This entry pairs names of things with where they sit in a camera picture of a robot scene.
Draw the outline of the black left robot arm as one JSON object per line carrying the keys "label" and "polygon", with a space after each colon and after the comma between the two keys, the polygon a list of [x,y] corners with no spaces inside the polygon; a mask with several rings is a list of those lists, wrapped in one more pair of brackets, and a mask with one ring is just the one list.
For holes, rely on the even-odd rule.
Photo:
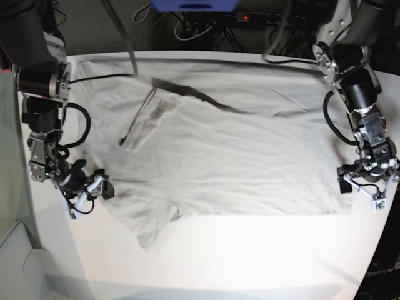
{"label": "black left robot arm", "polygon": [[[331,87],[323,102],[325,120],[344,143],[356,147],[353,164],[337,169],[340,192],[351,193],[378,181],[397,181],[399,159],[393,141],[387,137],[387,123],[377,106],[382,92],[370,66],[370,48],[394,22],[399,1],[333,1],[323,17],[312,50]],[[336,96],[345,107],[354,138],[346,138],[328,114],[329,100]]]}

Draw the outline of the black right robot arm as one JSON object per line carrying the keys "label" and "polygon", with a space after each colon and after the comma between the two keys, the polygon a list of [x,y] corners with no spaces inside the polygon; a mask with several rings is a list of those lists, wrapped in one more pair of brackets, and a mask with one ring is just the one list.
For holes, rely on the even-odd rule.
{"label": "black right robot arm", "polygon": [[[68,101],[71,65],[51,1],[1,1],[1,67],[15,69],[15,87],[23,95],[21,118],[31,129],[27,145],[32,179],[52,180],[68,200],[113,198],[114,188],[104,170],[87,176],[85,160],[67,161],[69,149],[86,140],[91,118],[83,107]],[[84,115],[86,128],[78,141],[62,145],[69,108]]]}

